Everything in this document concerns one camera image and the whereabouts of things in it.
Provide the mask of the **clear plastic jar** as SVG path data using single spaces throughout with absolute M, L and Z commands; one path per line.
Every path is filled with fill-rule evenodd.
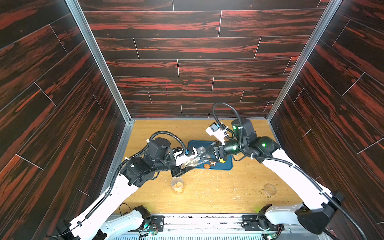
M 211 159 L 205 147 L 199 147 L 197 149 L 192 147 L 192 150 L 194 154 L 182 164 L 183 167 L 196 167 Z

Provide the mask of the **clear round jar lid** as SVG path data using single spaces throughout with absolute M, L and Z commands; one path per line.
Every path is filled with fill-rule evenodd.
M 265 184 L 263 190 L 268 197 L 271 197 L 277 194 L 277 187 L 273 184 Z

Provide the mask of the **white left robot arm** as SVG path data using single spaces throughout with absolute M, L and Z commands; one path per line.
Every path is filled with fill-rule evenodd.
M 198 156 L 195 148 L 187 148 L 184 142 L 168 131 L 158 131 L 146 146 L 118 166 L 109 187 L 80 215 L 70 222 L 57 225 L 54 240 L 112 240 L 124 232 L 142 231 L 149 225 L 151 213 L 143 206 L 130 213 L 109 220 L 112 213 L 155 174 L 170 171 L 179 176 L 187 170 L 183 167 Z

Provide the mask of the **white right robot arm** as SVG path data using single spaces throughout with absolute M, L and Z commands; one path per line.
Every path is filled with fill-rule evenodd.
M 314 180 L 274 140 L 258 137 L 251 121 L 241 118 L 233 106 L 227 103 L 223 106 L 236 115 L 232 129 L 215 116 L 215 122 L 206 131 L 217 141 L 200 153 L 199 158 L 205 163 L 224 163 L 228 156 L 242 153 L 278 175 L 302 200 L 290 207 L 265 206 L 258 216 L 261 229 L 265 228 L 263 224 L 300 225 L 310 233 L 320 235 L 327 233 L 327 225 L 340 211 L 355 226 L 361 238 L 367 239 L 358 223 L 341 207 L 344 197 L 340 192 L 333 193 Z

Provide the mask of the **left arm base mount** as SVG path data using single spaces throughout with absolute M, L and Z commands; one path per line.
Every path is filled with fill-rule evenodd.
M 133 208 L 138 211 L 142 216 L 142 224 L 134 229 L 134 232 L 138 232 L 140 235 L 156 235 L 164 230 L 165 216 L 153 215 L 144 206 L 138 206 Z

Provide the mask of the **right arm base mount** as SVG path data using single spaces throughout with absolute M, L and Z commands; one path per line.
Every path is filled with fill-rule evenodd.
M 285 229 L 283 224 L 274 225 L 266 217 L 272 204 L 265 205 L 256 215 L 242 215 L 242 228 L 245 231 L 259 231 L 263 240 L 276 240 Z

